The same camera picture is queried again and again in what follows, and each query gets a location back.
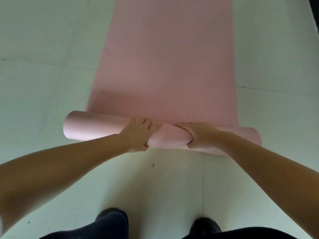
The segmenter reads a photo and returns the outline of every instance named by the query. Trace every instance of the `foot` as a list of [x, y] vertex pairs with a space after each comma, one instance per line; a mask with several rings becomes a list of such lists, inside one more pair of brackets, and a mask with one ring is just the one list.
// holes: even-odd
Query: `foot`
[[219, 232], [221, 232], [221, 229], [215, 221], [208, 217], [201, 217], [194, 221], [192, 227], [190, 228], [189, 234], [206, 236]]
[[104, 217], [106, 214], [109, 214], [109, 213], [119, 213], [119, 214], [121, 214], [124, 217], [124, 219], [125, 219], [127, 227], [129, 227], [129, 218], [127, 217], [127, 214], [124, 211], [120, 210], [119, 208], [111, 207], [111, 208], [105, 209], [96, 217], [95, 220], [98, 220], [98, 219]]

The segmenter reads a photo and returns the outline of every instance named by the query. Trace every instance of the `person's left arm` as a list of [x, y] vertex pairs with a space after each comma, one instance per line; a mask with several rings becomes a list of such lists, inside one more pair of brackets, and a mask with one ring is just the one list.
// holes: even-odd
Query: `person's left arm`
[[160, 126], [150, 119], [132, 119], [120, 134], [42, 150], [1, 164], [3, 233], [103, 162], [126, 152], [145, 151], [146, 142]]

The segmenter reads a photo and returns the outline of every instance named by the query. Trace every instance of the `person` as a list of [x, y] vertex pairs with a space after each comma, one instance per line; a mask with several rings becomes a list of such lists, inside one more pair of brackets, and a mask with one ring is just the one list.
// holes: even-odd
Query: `person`
[[[189, 148], [217, 147], [227, 153], [290, 218], [311, 237], [319, 238], [319, 173], [209, 124], [176, 125], [192, 133]], [[132, 119], [119, 134], [50, 148], [0, 165], [2, 233], [98, 165], [123, 153], [147, 150], [147, 140], [160, 127], [151, 119]], [[128, 229], [126, 213], [109, 208], [90, 225], [42, 238], [128, 238]], [[212, 219], [199, 218], [185, 239], [237, 237], [294, 238], [262, 227], [221, 232]]]

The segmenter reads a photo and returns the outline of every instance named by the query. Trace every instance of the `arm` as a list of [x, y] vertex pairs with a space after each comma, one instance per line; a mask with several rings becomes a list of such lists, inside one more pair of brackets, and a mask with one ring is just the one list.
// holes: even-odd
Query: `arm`
[[50, 148], [0, 165], [3, 233], [103, 162], [145, 151], [147, 140], [160, 126], [149, 119], [131, 120], [120, 134]]
[[319, 238], [319, 173], [206, 123], [179, 123], [193, 134], [189, 148], [217, 147], [311, 237]]

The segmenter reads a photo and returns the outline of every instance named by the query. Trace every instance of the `pant leg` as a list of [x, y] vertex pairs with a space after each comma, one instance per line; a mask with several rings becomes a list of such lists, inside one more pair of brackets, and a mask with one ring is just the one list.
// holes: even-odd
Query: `pant leg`
[[128, 239], [129, 227], [124, 211], [111, 212], [93, 223], [71, 231], [58, 231], [40, 239]]
[[248, 239], [248, 238], [258, 238], [258, 239], [296, 239], [295, 237], [271, 228], [265, 227], [247, 227], [232, 231], [225, 231], [221, 233], [216, 233], [211, 236], [200, 236], [200, 235], [187, 235], [183, 239]]

